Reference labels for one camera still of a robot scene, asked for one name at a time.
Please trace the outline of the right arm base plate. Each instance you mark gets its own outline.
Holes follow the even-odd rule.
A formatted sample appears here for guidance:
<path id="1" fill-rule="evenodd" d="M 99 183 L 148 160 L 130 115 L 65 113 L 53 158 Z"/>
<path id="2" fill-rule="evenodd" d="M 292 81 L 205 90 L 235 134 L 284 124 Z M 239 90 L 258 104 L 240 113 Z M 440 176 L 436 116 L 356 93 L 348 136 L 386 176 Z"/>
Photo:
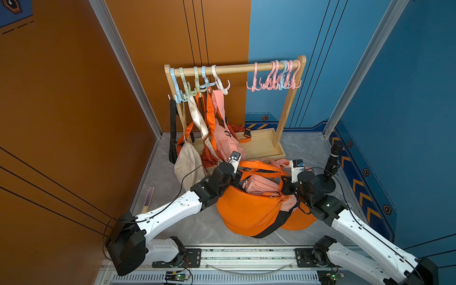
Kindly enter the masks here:
<path id="1" fill-rule="evenodd" d="M 313 248 L 296 248 L 294 250 L 298 268 L 317 268 Z"/>

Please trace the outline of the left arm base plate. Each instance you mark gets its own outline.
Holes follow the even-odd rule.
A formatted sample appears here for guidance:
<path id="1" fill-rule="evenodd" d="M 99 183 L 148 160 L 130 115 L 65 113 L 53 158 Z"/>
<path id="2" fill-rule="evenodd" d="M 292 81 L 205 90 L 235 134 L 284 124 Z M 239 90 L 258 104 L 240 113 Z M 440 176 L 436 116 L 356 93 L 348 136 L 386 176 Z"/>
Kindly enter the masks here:
<path id="1" fill-rule="evenodd" d="M 152 263 L 153 268 L 199 268 L 201 262 L 201 248 L 184 249 L 169 262 L 156 261 Z"/>

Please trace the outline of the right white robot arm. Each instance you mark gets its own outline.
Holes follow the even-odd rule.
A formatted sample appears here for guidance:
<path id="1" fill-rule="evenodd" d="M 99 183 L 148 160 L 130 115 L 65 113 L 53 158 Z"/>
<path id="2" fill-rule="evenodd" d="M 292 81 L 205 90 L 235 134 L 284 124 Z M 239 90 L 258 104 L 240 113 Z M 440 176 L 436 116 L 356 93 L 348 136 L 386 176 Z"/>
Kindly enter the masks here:
<path id="1" fill-rule="evenodd" d="M 311 215 L 354 242 L 358 254 L 334 238 L 324 236 L 313 246 L 313 261 L 320 267 L 342 267 L 372 285 L 437 285 L 437 265 L 401 249 L 359 218 L 345 201 L 325 193 L 325 175 L 305 167 L 292 168 L 285 189 L 303 202 Z"/>

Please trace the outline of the black crescent bag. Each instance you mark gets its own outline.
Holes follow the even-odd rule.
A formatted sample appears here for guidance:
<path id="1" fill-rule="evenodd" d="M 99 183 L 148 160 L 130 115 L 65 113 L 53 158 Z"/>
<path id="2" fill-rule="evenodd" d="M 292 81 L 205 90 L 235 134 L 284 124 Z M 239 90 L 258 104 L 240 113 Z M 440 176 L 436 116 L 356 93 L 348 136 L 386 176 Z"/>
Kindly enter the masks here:
<path id="1" fill-rule="evenodd" d="M 288 199 L 287 203 L 285 203 L 284 209 L 280 209 L 274 222 L 271 225 L 269 225 L 266 229 L 264 229 L 261 233 L 253 236 L 253 238 L 264 238 L 270 235 L 271 233 L 275 232 L 278 228 L 282 227 L 290 218 L 291 214 L 298 205 L 299 203 L 296 199 Z"/>

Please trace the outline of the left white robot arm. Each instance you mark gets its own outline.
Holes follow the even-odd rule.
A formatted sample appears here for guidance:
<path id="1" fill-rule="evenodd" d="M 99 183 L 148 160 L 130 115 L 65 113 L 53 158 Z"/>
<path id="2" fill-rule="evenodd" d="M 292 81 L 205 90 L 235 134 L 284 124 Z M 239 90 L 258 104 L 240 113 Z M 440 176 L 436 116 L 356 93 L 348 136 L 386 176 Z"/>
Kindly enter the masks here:
<path id="1" fill-rule="evenodd" d="M 238 166 L 239 162 L 233 159 L 221 162 L 210 176 L 171 203 L 137 216 L 124 213 L 104 243 L 117 274 L 125 276 L 154 262 L 183 266 L 186 249 L 179 238 L 157 239 L 157 235 L 216 204 L 230 186 L 239 183 L 242 173 Z"/>

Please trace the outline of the orange crescent bag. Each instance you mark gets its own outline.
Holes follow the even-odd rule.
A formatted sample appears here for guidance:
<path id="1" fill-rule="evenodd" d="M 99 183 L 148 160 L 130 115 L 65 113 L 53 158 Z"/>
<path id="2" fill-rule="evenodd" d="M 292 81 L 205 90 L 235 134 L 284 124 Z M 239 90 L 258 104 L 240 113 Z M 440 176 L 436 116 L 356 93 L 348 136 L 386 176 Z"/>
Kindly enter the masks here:
<path id="1" fill-rule="evenodd" d="M 305 230 L 316 221 L 317 218 L 310 213 L 307 205 L 300 203 L 299 208 L 293 211 L 285 224 L 280 228 L 291 231 Z"/>
<path id="2" fill-rule="evenodd" d="M 280 198 L 251 195 L 230 186 L 216 206 L 227 228 L 238 235 L 253 237 L 274 222 L 280 202 Z"/>

